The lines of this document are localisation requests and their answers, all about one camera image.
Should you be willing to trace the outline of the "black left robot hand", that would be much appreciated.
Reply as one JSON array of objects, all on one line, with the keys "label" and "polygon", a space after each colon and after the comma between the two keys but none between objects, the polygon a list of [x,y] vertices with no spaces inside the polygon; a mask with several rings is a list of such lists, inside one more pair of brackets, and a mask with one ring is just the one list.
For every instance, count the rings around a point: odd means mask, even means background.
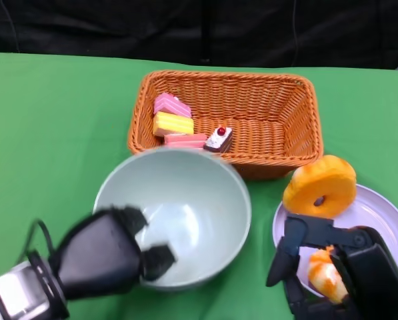
[{"label": "black left robot hand", "polygon": [[141,249],[135,240],[148,222],[136,207],[108,207],[76,224],[49,264],[68,300],[130,291],[142,280],[155,281],[176,263],[167,244]]}]

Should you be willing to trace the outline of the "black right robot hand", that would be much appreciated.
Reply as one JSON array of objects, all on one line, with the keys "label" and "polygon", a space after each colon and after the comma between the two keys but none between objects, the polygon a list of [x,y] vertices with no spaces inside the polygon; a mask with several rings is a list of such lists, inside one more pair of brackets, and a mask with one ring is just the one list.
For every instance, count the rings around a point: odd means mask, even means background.
[{"label": "black right robot hand", "polygon": [[[297,276],[301,247],[332,245],[330,261],[346,286],[339,304],[308,300]],[[343,229],[333,220],[289,214],[266,285],[283,283],[295,319],[398,319],[398,267],[383,238],[371,227]]]}]

